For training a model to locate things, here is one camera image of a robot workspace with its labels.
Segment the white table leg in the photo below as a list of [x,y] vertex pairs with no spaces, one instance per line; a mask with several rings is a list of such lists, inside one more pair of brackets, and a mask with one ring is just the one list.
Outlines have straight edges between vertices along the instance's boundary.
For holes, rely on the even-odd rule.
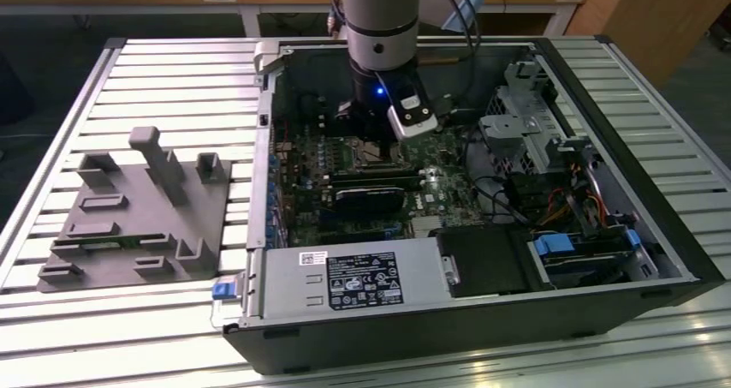
[[259,26],[259,6],[243,5],[241,7],[243,29],[247,37],[262,37],[262,28]]
[[557,8],[557,12],[551,16],[551,20],[546,26],[546,37],[559,37],[565,34],[571,18],[574,18],[575,11],[577,4],[563,4]]

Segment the metal bracket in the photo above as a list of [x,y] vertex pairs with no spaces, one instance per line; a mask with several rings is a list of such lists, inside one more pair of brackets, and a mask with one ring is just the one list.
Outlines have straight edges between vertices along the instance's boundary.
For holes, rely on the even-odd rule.
[[282,67],[281,46],[277,40],[265,40],[254,47],[254,69],[258,75],[266,75]]

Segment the motherboard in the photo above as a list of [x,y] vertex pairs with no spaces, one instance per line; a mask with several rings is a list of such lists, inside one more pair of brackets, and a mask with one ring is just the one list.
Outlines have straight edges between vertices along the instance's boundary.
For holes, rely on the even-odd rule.
[[313,128],[277,144],[291,247],[425,237],[486,221],[459,133],[383,146]]

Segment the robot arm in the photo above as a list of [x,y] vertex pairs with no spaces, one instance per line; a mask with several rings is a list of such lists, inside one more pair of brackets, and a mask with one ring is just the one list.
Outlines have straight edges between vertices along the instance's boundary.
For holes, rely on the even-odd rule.
[[[466,1],[457,2],[467,14]],[[479,6],[482,0],[471,2]],[[418,76],[418,23],[453,29],[461,16],[447,0],[343,0],[343,5],[355,85],[349,117],[366,139],[409,139],[438,127]]]

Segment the red wire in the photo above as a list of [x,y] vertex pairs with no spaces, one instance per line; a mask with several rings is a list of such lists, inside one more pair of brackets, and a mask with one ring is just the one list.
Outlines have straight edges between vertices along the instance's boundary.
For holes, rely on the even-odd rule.
[[554,197],[554,195],[557,195],[557,194],[561,193],[562,191],[563,191],[563,188],[557,188],[557,189],[554,189],[554,191],[551,192],[551,195],[549,195],[549,211],[546,212],[546,215],[551,215],[553,197]]
[[587,189],[586,190],[587,195],[597,200],[599,203],[599,221],[602,225],[607,225],[607,207],[605,206],[605,201],[602,200],[602,197],[598,195],[594,195],[593,192]]

